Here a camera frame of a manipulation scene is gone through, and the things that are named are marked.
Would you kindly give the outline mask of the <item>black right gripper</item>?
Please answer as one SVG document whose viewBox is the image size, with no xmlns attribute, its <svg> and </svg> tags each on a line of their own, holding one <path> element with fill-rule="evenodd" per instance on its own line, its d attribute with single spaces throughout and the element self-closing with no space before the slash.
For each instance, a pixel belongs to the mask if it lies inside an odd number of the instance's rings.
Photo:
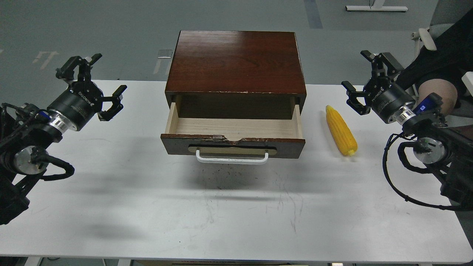
<svg viewBox="0 0 473 266">
<path fill-rule="evenodd" d="M 374 54 L 362 50 L 360 54 L 371 63 L 371 78 L 363 91 L 357 91 L 349 81 L 342 81 L 341 85 L 348 96 L 346 103 L 361 116 L 367 115 L 372 109 L 384 123 L 393 123 L 395 112 L 403 106 L 414 105 L 414 98 L 392 83 L 404 67 L 390 52 Z M 360 103 L 358 98 L 365 99 L 367 105 Z"/>
</svg>

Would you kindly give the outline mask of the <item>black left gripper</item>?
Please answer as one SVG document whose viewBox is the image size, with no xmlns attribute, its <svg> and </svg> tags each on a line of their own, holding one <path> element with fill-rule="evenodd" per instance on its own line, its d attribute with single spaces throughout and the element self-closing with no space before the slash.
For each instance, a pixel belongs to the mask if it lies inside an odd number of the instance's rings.
<svg viewBox="0 0 473 266">
<path fill-rule="evenodd" d="M 80 131 L 91 118 L 98 113 L 100 121 L 110 121 L 123 110 L 123 92 L 127 85 L 120 85 L 112 96 L 103 96 L 103 91 L 91 82 L 91 69 L 102 54 L 94 54 L 91 58 L 72 56 L 61 68 L 56 69 L 56 78 L 72 82 L 66 91 L 52 101 L 47 110 L 60 113 L 73 124 L 73 131 Z M 102 103 L 111 102 L 111 107 L 103 111 Z"/>
</svg>

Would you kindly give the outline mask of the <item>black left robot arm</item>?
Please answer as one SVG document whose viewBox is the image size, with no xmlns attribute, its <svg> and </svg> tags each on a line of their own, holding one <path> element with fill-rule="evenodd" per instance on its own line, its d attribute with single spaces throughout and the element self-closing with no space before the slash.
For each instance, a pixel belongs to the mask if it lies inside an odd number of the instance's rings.
<svg viewBox="0 0 473 266">
<path fill-rule="evenodd" d="M 56 77 L 68 84 L 46 109 L 25 103 L 1 104 L 0 222 L 6 225 L 28 209 L 27 194 L 38 181 L 64 180 L 74 167 L 47 148 L 68 130 L 80 131 L 93 116 L 109 121 L 123 109 L 121 85 L 111 96 L 92 81 L 91 69 L 102 57 L 72 56 L 57 69 Z"/>
</svg>

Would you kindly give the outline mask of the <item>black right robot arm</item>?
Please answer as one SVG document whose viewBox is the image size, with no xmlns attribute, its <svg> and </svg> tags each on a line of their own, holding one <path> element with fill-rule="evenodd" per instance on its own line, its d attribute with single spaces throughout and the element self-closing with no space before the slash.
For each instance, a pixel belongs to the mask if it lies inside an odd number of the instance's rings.
<svg viewBox="0 0 473 266">
<path fill-rule="evenodd" d="M 389 52 L 360 52 L 371 64 L 371 77 L 361 91 L 348 81 L 347 104 L 360 115 L 373 111 L 384 123 L 397 122 L 402 132 L 392 134 L 384 148 L 382 166 L 390 187 L 405 201 L 422 207 L 448 211 L 472 210 L 472 139 L 449 128 L 440 113 L 441 97 L 431 93 L 420 105 L 395 83 L 403 67 Z M 455 205 L 428 204 L 401 192 L 392 183 L 387 169 L 388 152 L 399 138 L 398 157 L 402 165 L 416 173 L 433 174 L 441 183 L 440 194 Z"/>
</svg>

